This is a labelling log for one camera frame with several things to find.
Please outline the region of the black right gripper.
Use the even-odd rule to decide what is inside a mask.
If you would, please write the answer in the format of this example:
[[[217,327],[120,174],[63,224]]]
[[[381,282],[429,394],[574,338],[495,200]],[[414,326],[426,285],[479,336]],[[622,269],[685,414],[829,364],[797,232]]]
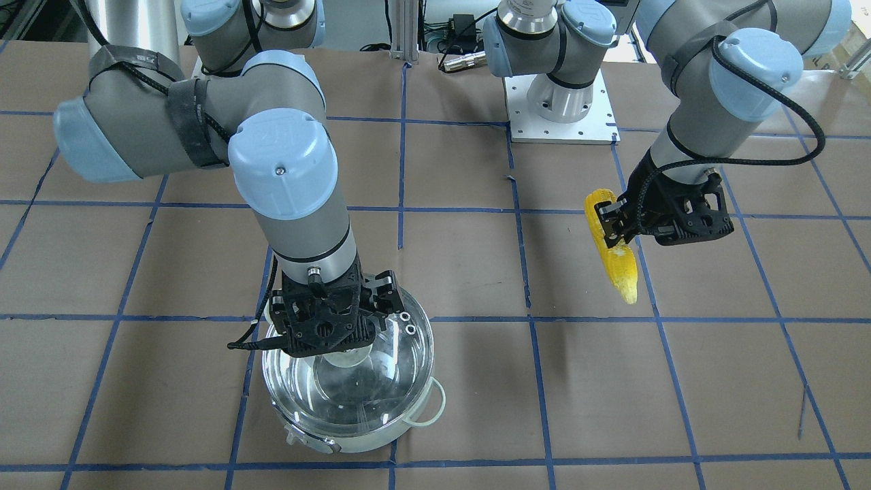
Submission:
[[[378,332],[388,329],[390,314],[406,312],[395,274],[362,276],[353,263],[329,283],[313,275],[302,283],[281,274],[281,289],[270,289],[259,304],[248,332],[228,348],[280,350],[292,357],[339,353],[373,344]],[[268,314],[278,337],[249,341],[259,317]]]

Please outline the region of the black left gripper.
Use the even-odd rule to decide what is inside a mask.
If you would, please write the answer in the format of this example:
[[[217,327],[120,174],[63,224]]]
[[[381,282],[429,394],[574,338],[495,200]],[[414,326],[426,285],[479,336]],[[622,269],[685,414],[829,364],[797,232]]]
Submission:
[[[721,175],[705,176],[701,184],[688,185],[660,174],[645,195],[641,219],[636,216],[641,186],[655,170],[647,152],[629,177],[626,198],[603,198],[596,203],[596,217],[607,249],[628,244],[637,235],[653,235],[662,246],[706,242],[734,232],[728,215]]]

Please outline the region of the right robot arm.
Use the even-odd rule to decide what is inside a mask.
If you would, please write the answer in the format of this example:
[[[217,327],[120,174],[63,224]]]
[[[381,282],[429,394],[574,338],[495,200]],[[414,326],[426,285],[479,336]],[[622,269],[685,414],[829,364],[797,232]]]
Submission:
[[[187,78],[172,34],[101,30],[74,3],[97,42],[87,94],[54,112],[57,146],[85,180],[115,183],[193,169],[230,168],[281,272],[266,314],[276,336],[249,329],[230,350],[282,350],[302,359],[355,353],[405,311],[392,271],[364,276],[325,94],[296,48],[323,36],[315,1],[184,1],[186,30],[205,76]]]

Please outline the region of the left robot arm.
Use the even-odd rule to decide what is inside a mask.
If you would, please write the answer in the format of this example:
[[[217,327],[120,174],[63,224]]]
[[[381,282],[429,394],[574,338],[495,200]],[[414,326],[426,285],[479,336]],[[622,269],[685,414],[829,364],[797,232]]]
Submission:
[[[634,16],[678,107],[618,197],[587,205],[593,239],[616,248],[638,235],[660,245],[719,239],[734,231],[725,205],[722,165],[799,165],[793,159],[737,159],[734,153],[782,105],[814,131],[819,124],[787,93],[804,59],[836,47],[851,25],[849,1],[641,1]],[[492,74],[533,75],[536,111],[570,123],[607,50],[617,20],[596,1],[502,1],[483,19]]]

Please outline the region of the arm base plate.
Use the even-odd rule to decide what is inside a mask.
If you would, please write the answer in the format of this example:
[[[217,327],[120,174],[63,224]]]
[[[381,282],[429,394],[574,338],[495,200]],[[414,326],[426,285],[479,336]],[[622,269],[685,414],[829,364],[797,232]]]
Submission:
[[[511,139],[520,143],[611,144],[620,140],[601,72],[585,88],[558,86],[547,75],[503,79]]]
[[[201,58],[199,58],[199,56],[197,56],[197,58],[194,62],[194,65],[193,65],[193,69],[192,69],[192,78],[204,78],[205,75],[202,72],[202,68],[203,68],[202,60],[201,60]]]

